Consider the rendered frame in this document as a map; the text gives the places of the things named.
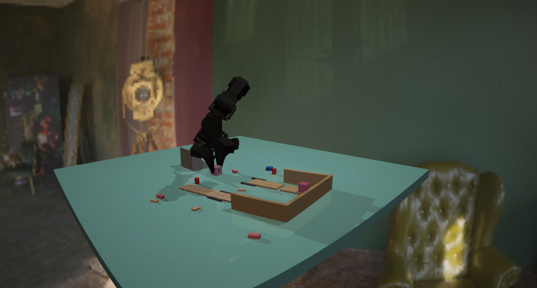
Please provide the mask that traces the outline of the tan wooden strip with blue dots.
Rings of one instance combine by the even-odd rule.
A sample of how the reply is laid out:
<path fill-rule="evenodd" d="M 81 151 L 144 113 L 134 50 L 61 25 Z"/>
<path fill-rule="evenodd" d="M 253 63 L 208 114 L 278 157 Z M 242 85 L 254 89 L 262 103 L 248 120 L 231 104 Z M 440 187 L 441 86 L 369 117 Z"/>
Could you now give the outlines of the tan wooden strip with blue dots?
<path fill-rule="evenodd" d="M 180 187 L 180 190 L 189 191 L 189 192 L 191 192 L 193 194 L 199 194 L 199 195 L 203 195 L 205 197 L 207 197 L 207 196 L 217 197 L 220 200 L 223 200 L 223 201 L 231 203 L 231 195 L 230 194 L 227 194 L 227 193 L 221 192 L 221 191 L 210 190 L 210 189 L 207 189 L 206 187 L 199 187 L 199 186 L 195 186 L 195 185 L 192 185 L 192 184 L 187 184 L 187 185 L 185 185 L 183 187 Z"/>

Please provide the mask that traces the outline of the pink cube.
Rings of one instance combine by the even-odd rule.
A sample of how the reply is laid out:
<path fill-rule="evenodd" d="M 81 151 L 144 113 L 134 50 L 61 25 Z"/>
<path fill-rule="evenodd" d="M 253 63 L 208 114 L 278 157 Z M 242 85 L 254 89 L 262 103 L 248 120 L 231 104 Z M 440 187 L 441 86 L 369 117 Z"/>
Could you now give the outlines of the pink cube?
<path fill-rule="evenodd" d="M 214 173 L 211 173 L 211 171 L 210 171 L 210 173 L 211 173 L 212 175 L 215 175 L 215 176 L 217 176 L 217 175 L 222 175 L 222 166 L 220 166 L 220 165 L 214 165 L 214 168 L 215 168 Z"/>

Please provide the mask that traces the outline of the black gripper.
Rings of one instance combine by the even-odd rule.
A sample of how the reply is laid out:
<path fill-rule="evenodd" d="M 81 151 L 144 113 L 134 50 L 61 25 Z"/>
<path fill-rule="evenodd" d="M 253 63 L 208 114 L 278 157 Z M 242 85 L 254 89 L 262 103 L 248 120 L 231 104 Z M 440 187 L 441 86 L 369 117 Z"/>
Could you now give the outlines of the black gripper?
<path fill-rule="evenodd" d="M 223 162 L 227 156 L 227 154 L 223 154 L 220 149 L 213 148 L 213 143 L 216 135 L 220 135 L 220 137 L 223 137 L 224 131 L 222 129 L 216 130 L 216 132 L 212 134 L 208 134 L 204 132 L 204 135 L 206 135 L 207 143 L 204 143 L 205 147 L 195 147 L 190 150 L 190 156 L 197 157 L 197 158 L 203 158 L 207 165 L 209 166 L 209 170 L 211 173 L 214 173 L 214 159 L 216 158 L 217 165 L 223 166 Z M 215 155 L 214 155 L 215 152 Z"/>

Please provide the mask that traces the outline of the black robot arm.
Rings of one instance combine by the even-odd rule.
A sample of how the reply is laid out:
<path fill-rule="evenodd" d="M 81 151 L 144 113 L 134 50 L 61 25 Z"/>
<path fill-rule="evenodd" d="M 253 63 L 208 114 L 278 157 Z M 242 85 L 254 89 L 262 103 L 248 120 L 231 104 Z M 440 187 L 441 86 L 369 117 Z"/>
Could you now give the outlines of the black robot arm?
<path fill-rule="evenodd" d="M 240 98 L 244 97 L 249 89 L 250 87 L 247 80 L 244 80 L 239 76 L 233 77 L 228 84 L 227 91 L 223 91 L 221 94 L 218 94 L 215 100 L 209 105 L 209 110 L 211 112 L 209 112 L 206 117 L 203 118 L 203 121 L 201 122 L 201 129 L 196 134 L 196 137 L 198 138 L 194 138 L 193 141 L 195 143 L 190 150 L 199 146 L 207 148 L 204 146 L 204 143 L 207 143 L 204 132 L 212 134 L 216 132 L 216 130 L 222 129 L 222 120 L 230 120 L 236 111 L 236 102 L 239 101 Z M 234 153 L 234 150 L 239 148 L 239 139 L 229 139 L 227 133 L 225 133 L 223 137 L 216 135 L 213 148 L 220 149 L 223 154 Z"/>

